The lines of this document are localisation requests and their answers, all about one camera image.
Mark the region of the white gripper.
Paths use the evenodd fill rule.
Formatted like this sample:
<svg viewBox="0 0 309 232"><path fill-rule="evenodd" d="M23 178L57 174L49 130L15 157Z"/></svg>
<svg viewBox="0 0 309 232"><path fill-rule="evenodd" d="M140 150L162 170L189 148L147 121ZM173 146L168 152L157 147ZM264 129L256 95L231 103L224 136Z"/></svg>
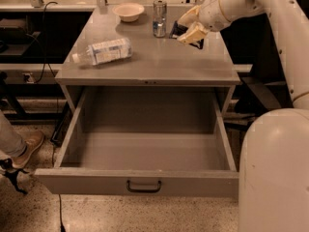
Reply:
<svg viewBox="0 0 309 232"><path fill-rule="evenodd" d="M183 44L194 44L201 41L209 30L219 32L229 27L231 21L223 14L220 0L205 0L201 6L196 5L183 14L178 24L188 29L177 40Z"/></svg>

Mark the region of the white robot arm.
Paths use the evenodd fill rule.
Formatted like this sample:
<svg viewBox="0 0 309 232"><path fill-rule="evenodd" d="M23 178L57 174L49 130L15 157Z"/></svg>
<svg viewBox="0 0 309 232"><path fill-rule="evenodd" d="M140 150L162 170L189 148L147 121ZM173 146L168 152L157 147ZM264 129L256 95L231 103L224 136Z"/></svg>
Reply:
<svg viewBox="0 0 309 232"><path fill-rule="evenodd" d="M193 44L239 18L266 14L292 107L248 129L239 163L239 232L309 232L309 20L296 0L205 0L178 21Z"/></svg>

